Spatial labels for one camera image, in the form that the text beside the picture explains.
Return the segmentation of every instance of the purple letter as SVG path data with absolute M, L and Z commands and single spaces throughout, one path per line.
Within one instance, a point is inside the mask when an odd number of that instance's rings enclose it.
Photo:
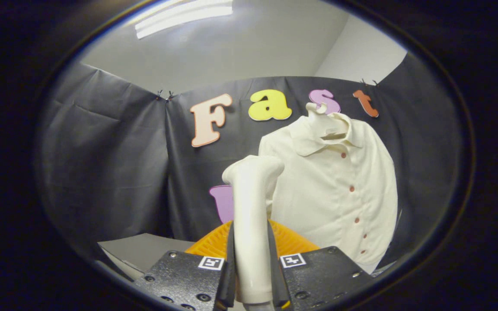
M 233 220 L 233 192 L 232 186 L 215 186 L 209 190 L 215 198 L 218 216 L 223 224 Z
M 312 102 L 318 105 L 318 108 L 320 108 L 323 102 L 326 103 L 326 105 L 328 105 L 328 110 L 326 110 L 326 114 L 331 114 L 332 112 L 340 112 L 342 110 L 338 102 L 333 100 L 334 94 L 332 94 L 328 90 L 310 91 L 309 98 Z

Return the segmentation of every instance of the pink letter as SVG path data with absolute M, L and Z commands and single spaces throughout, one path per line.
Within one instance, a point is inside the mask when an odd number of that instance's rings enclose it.
M 332 94 L 328 90 L 310 91 L 309 98 L 312 102 L 318 105 L 318 108 L 320 108 L 323 102 L 326 103 L 326 105 L 328 105 L 328 110 L 326 110 L 326 114 L 331 114 L 332 112 L 340 112 L 342 110 L 338 102 L 333 100 L 334 94 Z
M 216 210 L 223 224 L 233 220 L 233 192 L 232 186 L 215 186 L 209 190 L 215 198 Z
M 229 106 L 232 104 L 232 97 L 228 94 L 222 94 L 218 97 L 211 98 L 191 107 L 190 111 L 195 118 L 195 137 L 192 140 L 193 147 L 201 147 L 220 138 L 220 133 L 213 130 L 213 122 L 221 127 L 226 121 L 224 108 L 218 106 L 211 113 L 211 107 L 216 105 Z

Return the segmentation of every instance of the white shirt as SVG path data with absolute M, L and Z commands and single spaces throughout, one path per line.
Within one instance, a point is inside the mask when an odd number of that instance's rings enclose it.
M 321 248 L 337 246 L 371 273 L 395 230 L 395 167 L 370 125 L 345 114 L 329 116 L 348 123 L 344 138 L 314 136 L 302 116 L 261 139 L 259 155 L 285 165 L 267 210 L 272 220 Z

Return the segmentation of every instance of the black metal plate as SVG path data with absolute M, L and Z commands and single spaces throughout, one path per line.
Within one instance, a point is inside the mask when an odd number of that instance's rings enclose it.
M 293 311 L 320 309 L 321 305 L 344 299 L 352 291 L 372 282 L 373 278 L 339 248 L 330 247 L 300 254 L 305 264 L 284 267 Z M 296 262 L 300 257 L 292 257 Z
M 228 263 L 224 260 L 220 270 L 210 270 L 199 267 L 203 259 L 203 256 L 169 251 L 135 284 L 156 299 L 186 309 L 213 311 L 220 277 Z

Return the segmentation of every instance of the white wall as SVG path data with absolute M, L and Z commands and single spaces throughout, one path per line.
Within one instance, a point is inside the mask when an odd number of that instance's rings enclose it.
M 121 26 L 81 61 L 165 95 L 235 79 L 313 76 L 347 19 L 347 12 L 317 0 L 233 0 L 231 16 L 141 40 L 133 24 Z
M 363 20 L 349 16 L 334 46 L 315 76 L 374 84 L 397 67 L 407 51 Z

